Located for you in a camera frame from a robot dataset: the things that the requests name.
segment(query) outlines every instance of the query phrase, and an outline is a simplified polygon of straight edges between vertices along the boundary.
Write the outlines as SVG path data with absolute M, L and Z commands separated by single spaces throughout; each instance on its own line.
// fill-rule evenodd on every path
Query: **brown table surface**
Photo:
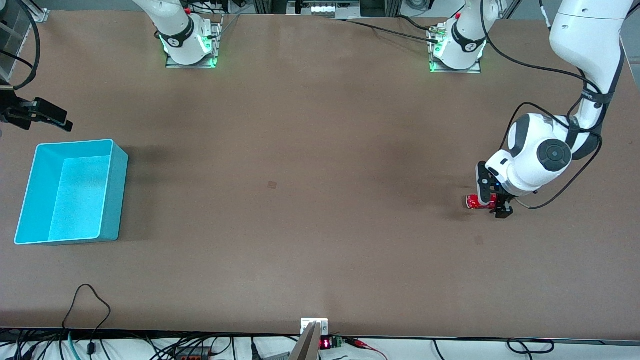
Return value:
M 476 163 L 520 102 L 564 113 L 579 81 L 492 50 L 482 75 L 432 74 L 422 42 L 315 17 L 239 19 L 216 70 L 164 69 L 144 13 L 54 12 L 40 29 L 40 71 L 19 93 L 76 125 L 3 128 L 0 325 L 59 326 L 88 282 L 110 328 L 295 333 L 322 316 L 349 334 L 640 340 L 628 67 L 592 166 L 552 205 L 496 220 L 462 206 Z M 572 69 L 542 22 L 492 31 L 521 60 Z M 120 239 L 14 245 L 35 146 L 95 138 L 130 156 Z M 103 316 L 84 290 L 69 326 Z

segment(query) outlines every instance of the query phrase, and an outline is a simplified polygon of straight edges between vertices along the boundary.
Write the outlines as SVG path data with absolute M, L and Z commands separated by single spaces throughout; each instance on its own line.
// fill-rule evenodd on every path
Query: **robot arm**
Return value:
M 497 200 L 496 217 L 511 214 L 511 199 L 535 192 L 559 177 L 572 160 L 598 147 L 602 122 L 624 64 L 620 29 L 632 3 L 562 2 L 550 35 L 551 47 L 597 87 L 586 84 L 575 116 L 523 115 L 509 129 L 508 149 L 478 164 L 479 203 L 486 206 Z
M 132 0 L 154 22 L 164 51 L 178 64 L 192 65 L 213 50 L 211 21 L 184 11 L 180 0 Z
M 482 54 L 486 39 L 480 16 L 481 1 L 484 2 L 484 26 L 489 31 L 499 15 L 496 0 L 466 0 L 460 16 L 438 25 L 435 38 L 439 43 L 433 56 L 451 69 L 469 69 Z

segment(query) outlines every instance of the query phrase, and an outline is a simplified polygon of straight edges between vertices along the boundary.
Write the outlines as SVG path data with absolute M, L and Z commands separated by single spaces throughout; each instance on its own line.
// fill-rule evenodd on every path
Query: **cable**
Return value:
M 377 353 L 379 353 L 380 355 L 382 355 L 382 357 L 384 357 L 384 358 L 385 358 L 385 360 L 389 360 L 389 359 L 387 358 L 387 356 L 386 356 L 382 351 L 380 351 L 380 350 L 378 350 L 378 349 L 375 349 L 375 348 L 369 347 L 369 348 L 367 348 L 366 350 L 371 350 L 371 351 L 377 352 Z
M 628 19 L 631 15 L 634 14 L 634 12 L 636 12 L 636 10 L 638 10 L 638 8 L 640 7 L 640 3 L 637 3 L 634 7 L 631 8 L 631 10 L 629 10 L 629 12 L 627 13 L 627 17 L 625 18 Z
M 245 11 L 247 11 L 247 10 L 249 10 L 249 9 L 250 9 L 250 8 L 246 8 L 246 9 L 244 9 L 244 10 L 240 10 L 240 11 L 236 12 L 236 13 L 235 13 L 236 17 L 234 17 L 234 19 L 233 19 L 233 20 L 231 20 L 231 21 L 229 22 L 229 24 L 228 24 L 227 26 L 225 26 L 225 28 L 224 28 L 224 29 L 222 29 L 222 31 L 220 31 L 220 36 L 222 36 L 222 34 L 224 34 L 224 33 L 225 33 L 225 31 L 226 31 L 229 27 L 231 27 L 231 25 L 233 25 L 233 24 L 234 24 L 234 23 L 235 23 L 235 22 L 240 18 L 240 15 L 241 15 L 243 12 L 245 12 Z
M 21 0 L 15 0 L 15 2 L 22 8 L 22 11 L 24 11 L 29 18 L 29 22 L 31 23 L 31 27 L 33 28 L 33 36 L 35 37 L 36 41 L 36 56 L 33 60 L 33 65 L 31 66 L 29 75 L 21 84 L 12 86 L 13 90 L 20 90 L 21 88 L 29 85 L 35 79 L 36 73 L 38 72 L 38 66 L 40 64 L 40 32 L 38 31 L 38 25 L 36 24 L 36 21 L 33 19 L 33 16 L 29 11 L 29 7 Z
M 216 343 L 216 340 L 218 340 L 219 338 L 215 338 L 213 339 L 213 342 L 211 343 L 211 355 L 212 356 L 218 356 L 222 353 L 224 353 L 225 351 L 227 351 L 229 349 L 229 347 L 231 347 L 231 337 L 229 337 L 229 345 L 227 345 L 227 347 L 225 347 L 221 352 L 215 352 L 213 351 L 213 344 Z
M 78 293 L 80 292 L 80 289 L 82 287 L 84 287 L 84 286 L 89 287 L 89 289 L 91 289 L 91 291 L 93 292 L 93 295 L 95 296 L 95 298 L 98 299 L 101 303 L 103 303 L 107 307 L 107 310 L 108 310 L 107 316 L 105 316 L 104 319 L 102 319 L 102 321 L 98 324 L 98 326 L 96 326 L 93 329 L 93 331 L 91 332 L 91 335 L 89 336 L 89 344 L 87 344 L 87 354 L 89 355 L 89 360 L 92 360 L 93 359 L 93 354 L 95 353 L 95 345 L 93 344 L 93 335 L 95 334 L 96 331 L 98 331 L 98 328 L 100 326 L 102 326 L 102 324 L 104 324 L 105 321 L 107 321 L 109 316 L 111 316 L 111 306 L 98 295 L 98 293 L 95 291 L 93 286 L 91 286 L 90 284 L 82 284 L 82 285 L 77 287 L 76 293 L 74 294 L 74 299 L 71 301 L 71 306 L 69 307 L 69 311 L 67 311 L 67 314 L 65 315 L 65 318 L 62 320 L 62 329 L 63 330 L 66 329 L 66 322 L 67 322 L 67 319 L 69 318 L 69 314 L 71 314 L 71 310 L 73 310 L 73 308 L 74 308 Z
M 69 335 L 67 335 L 67 342 L 69 343 L 69 347 L 71 348 L 71 354 L 74 355 L 76 360 L 82 360 L 78 356 L 78 352 L 76 351 L 76 346 L 74 345 L 73 340 L 71 339 L 71 332 L 69 331 Z
M 234 351 L 234 360 L 237 360 L 237 358 L 236 358 L 236 342 L 235 342 L 234 338 L 231 338 L 231 349 L 233 349 L 233 351 Z
M 569 112 L 573 111 L 573 109 L 576 107 L 576 105 L 579 103 L 580 99 L 578 100 L 578 102 L 576 102 L 572 108 L 569 110 Z M 509 136 L 509 130 L 511 129 L 511 125 L 513 124 L 513 120 L 515 119 L 516 115 L 518 114 L 518 112 L 520 111 L 520 108 L 522 108 L 522 106 L 525 105 L 529 105 L 529 106 L 533 106 L 534 108 L 542 111 L 543 113 L 545 113 L 547 116 L 549 116 L 550 118 L 554 119 L 554 121 L 558 124 L 560 124 L 561 126 L 563 126 L 565 129 L 568 129 L 569 126 L 566 125 L 564 122 L 561 122 L 556 116 L 554 116 L 553 114 L 551 114 L 549 111 L 547 111 L 546 109 L 542 108 L 541 106 L 534 104 L 533 102 L 528 102 L 525 101 L 522 104 L 518 105 L 518 107 L 516 108 L 516 111 L 513 112 L 513 115 L 511 116 L 511 119 L 509 120 L 509 125 L 507 127 L 507 131 L 504 133 L 504 137 L 502 138 L 502 142 L 500 143 L 500 147 L 498 148 L 498 150 L 501 150 L 502 147 L 504 146 L 504 143 L 507 140 L 507 137 Z M 544 208 L 545 206 L 551 204 L 554 200 L 556 200 L 560 195 L 562 195 L 564 193 L 564 191 L 569 188 L 569 186 L 580 176 L 580 174 L 585 171 L 587 169 L 587 167 L 593 162 L 593 160 L 595 160 L 596 156 L 598 156 L 598 153 L 600 152 L 600 150 L 602 149 L 602 136 L 600 136 L 598 133 L 594 133 L 593 130 L 595 128 L 597 128 L 600 124 L 602 123 L 602 120 L 600 122 L 598 122 L 597 124 L 595 124 L 593 127 L 589 128 L 589 129 L 582 129 L 580 128 L 580 132 L 581 133 L 589 133 L 595 137 L 598 138 L 598 147 L 596 148 L 595 152 L 593 153 L 593 155 L 591 155 L 590 159 L 582 166 L 582 168 L 575 173 L 575 175 L 565 184 L 564 187 L 562 187 L 560 189 L 560 191 L 558 191 L 551 199 L 549 199 L 548 201 L 546 201 L 545 203 L 543 203 L 542 205 L 538 205 L 538 206 L 530 206 L 527 205 L 525 203 L 523 203 L 520 199 L 518 199 L 518 197 L 516 197 L 516 202 L 519 203 L 520 205 L 522 205 L 524 208 L 526 209 L 530 209 L 530 210 L 537 210 L 537 209 L 541 209 Z
M 95 291 L 93 286 L 91 286 L 90 284 L 82 284 L 82 285 L 77 287 L 76 293 L 74 294 L 74 299 L 71 301 L 71 306 L 69 307 L 69 311 L 67 311 L 67 314 L 65 315 L 65 318 L 62 320 L 62 329 L 65 330 L 67 328 L 67 319 L 69 318 L 69 315 L 71 314 L 71 310 L 73 310 L 74 305 L 76 304 L 76 298 L 78 296 L 78 293 L 80 292 L 80 289 L 83 288 L 84 286 L 86 286 L 89 289 L 91 289 L 91 291 L 93 292 L 93 295 L 95 296 L 95 298 L 98 299 L 101 303 L 103 303 L 107 307 L 107 310 L 108 310 L 107 316 L 105 316 L 104 319 L 102 319 L 102 321 L 98 324 L 98 326 L 96 326 L 95 329 L 92 331 L 92 334 L 94 334 L 98 330 L 98 328 L 100 326 L 102 326 L 102 324 L 104 324 L 105 321 L 107 321 L 109 316 L 111 316 L 111 306 L 106 301 L 104 301 L 100 297 L 100 295 L 98 295 L 98 293 Z
M 542 0 L 538 0 L 538 4 L 540 4 L 540 11 L 542 12 L 542 16 L 545 18 L 545 24 L 547 25 L 547 29 L 551 31 L 551 23 L 549 22 L 549 17 L 547 16 L 545 5 L 542 3 Z
M 12 59 L 14 59 L 14 60 L 17 60 L 17 61 L 19 61 L 19 62 L 21 62 L 21 63 L 23 63 L 23 64 L 27 65 L 29 68 L 33 69 L 33 65 L 32 65 L 30 62 L 28 62 L 27 60 L 25 60 L 25 59 L 21 58 L 20 56 L 16 56 L 16 55 L 14 55 L 14 54 L 12 54 L 12 53 L 7 53 L 7 52 L 6 52 L 6 51 L 4 51 L 4 50 L 0 50 L 0 54 L 7 55 L 7 56 L 9 56 L 10 58 L 12 58 Z
M 587 160 L 587 162 L 582 166 L 582 168 L 580 168 L 580 170 L 577 173 L 575 173 L 575 175 L 571 178 L 571 180 L 569 180 L 569 182 L 562 189 L 560 189 L 560 191 L 557 194 L 555 194 L 549 201 L 545 202 L 542 205 L 538 205 L 538 206 L 528 206 L 526 204 L 523 204 L 520 201 L 518 201 L 518 203 L 520 205 L 524 206 L 527 209 L 537 210 L 537 209 L 544 208 L 545 206 L 551 204 L 560 195 L 562 195 L 562 193 L 580 176 L 580 174 L 583 171 L 585 171 L 585 169 L 587 169 L 587 167 L 591 164 L 591 162 L 593 162 L 593 160 L 596 158 L 596 156 L 598 156 L 598 153 L 600 152 L 600 149 L 602 149 L 602 136 L 600 136 L 599 134 L 596 134 L 596 133 L 591 133 L 591 134 L 598 138 L 598 147 L 596 148 L 596 151 L 593 153 L 593 155 L 591 155 L 589 160 Z
M 458 11 L 457 11 L 457 12 L 454 12 L 454 13 L 453 13 L 453 15 L 451 15 L 449 18 L 451 19 L 451 18 L 453 18 L 454 16 L 456 16 L 459 12 L 461 12 L 461 11 L 462 11 L 462 9 L 464 9 L 464 8 L 465 8 L 465 6 L 466 6 L 466 5 L 463 5 L 460 9 L 458 9 Z
M 509 55 L 503 53 L 502 51 L 500 51 L 500 49 L 498 49 L 495 44 L 493 43 L 493 40 L 491 40 L 491 38 L 489 37 L 489 32 L 486 30 L 486 25 L 484 24 L 484 1 L 480 1 L 480 23 L 482 24 L 482 30 L 484 32 L 484 36 L 486 37 L 486 42 L 491 45 L 491 47 L 493 48 L 493 50 L 495 50 L 496 53 L 498 53 L 501 57 L 516 63 L 518 65 L 524 66 L 524 67 L 528 67 L 530 69 L 536 69 L 536 70 L 543 70 L 543 71 L 549 71 L 549 72 L 556 72 L 558 74 L 564 74 L 567 76 L 571 76 L 573 78 L 582 80 L 583 82 L 586 82 L 587 84 L 593 86 L 593 88 L 596 90 L 596 92 L 598 94 L 602 94 L 602 91 L 600 91 L 600 88 L 598 88 L 597 85 L 595 85 L 594 82 L 592 82 L 591 80 L 585 78 L 584 76 L 580 76 L 578 74 L 574 74 L 570 71 L 564 71 L 564 70 L 559 70 L 559 69 L 553 69 L 550 67 L 543 67 L 543 66 L 537 66 L 537 65 L 531 65 L 528 63 L 524 63 L 520 60 L 516 60 L 512 57 L 510 57 Z
M 401 37 L 406 37 L 406 38 L 412 38 L 412 39 L 416 39 L 416 40 L 421 40 L 421 41 L 426 41 L 426 42 L 431 42 L 436 44 L 438 41 L 435 39 L 428 39 L 428 38 L 421 38 L 421 37 L 416 37 L 413 35 L 409 35 L 409 34 L 404 34 L 404 33 L 399 33 L 397 31 L 393 31 L 393 30 L 389 30 L 389 29 L 383 29 L 383 28 L 379 28 L 377 26 L 374 25 L 369 25 L 369 24 L 364 24 L 363 22 L 357 22 L 357 21 L 347 21 L 347 23 L 349 24 L 356 24 L 356 25 L 361 25 L 361 26 L 366 26 L 367 28 L 372 28 L 375 30 L 380 30 L 380 31 L 384 31 L 386 33 L 390 33 L 390 34 L 394 34 L 394 35 L 398 35 Z
M 518 344 L 520 344 L 520 346 L 524 349 L 524 350 L 516 350 L 511 346 L 511 342 L 515 341 Z M 527 347 L 527 345 L 525 345 L 524 342 L 522 342 L 522 340 L 520 339 L 507 339 L 507 347 L 509 348 L 509 350 L 511 350 L 512 352 L 516 353 L 516 354 L 520 354 L 520 355 L 528 355 L 529 356 L 529 360 L 533 360 L 533 354 L 549 354 L 551 351 L 556 349 L 556 344 L 552 341 L 552 340 L 548 340 L 548 341 L 542 341 L 544 343 L 547 344 L 551 344 L 551 347 L 547 350 L 539 350 L 539 351 L 533 351 L 533 350 L 529 350 L 529 348 Z
M 431 27 L 431 26 L 422 26 L 422 25 L 418 24 L 417 22 L 413 21 L 413 19 L 410 18 L 409 16 L 398 15 L 396 17 L 398 17 L 400 19 L 407 20 L 411 25 L 413 25 L 414 27 L 416 27 L 416 28 L 418 28 L 420 30 L 429 31 L 429 28 Z
M 102 347 L 102 351 L 103 351 L 104 355 L 107 357 L 107 360 L 111 360 L 111 356 L 109 356 L 109 352 L 107 351 L 107 348 L 104 347 L 104 343 L 102 342 L 102 338 L 100 338 L 100 346 Z
M 438 347 L 438 342 L 436 341 L 436 339 L 433 339 L 432 341 L 433 341 L 433 346 L 435 346 L 436 348 L 436 352 L 438 353 L 438 356 L 440 356 L 440 360 L 444 360 L 444 356 L 442 356 L 442 353 L 440 352 L 440 348 Z

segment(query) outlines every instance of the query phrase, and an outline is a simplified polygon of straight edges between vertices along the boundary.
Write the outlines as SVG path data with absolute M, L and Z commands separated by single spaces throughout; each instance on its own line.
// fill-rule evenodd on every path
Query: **blue bin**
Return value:
M 14 242 L 117 240 L 128 160 L 110 139 L 38 145 Z

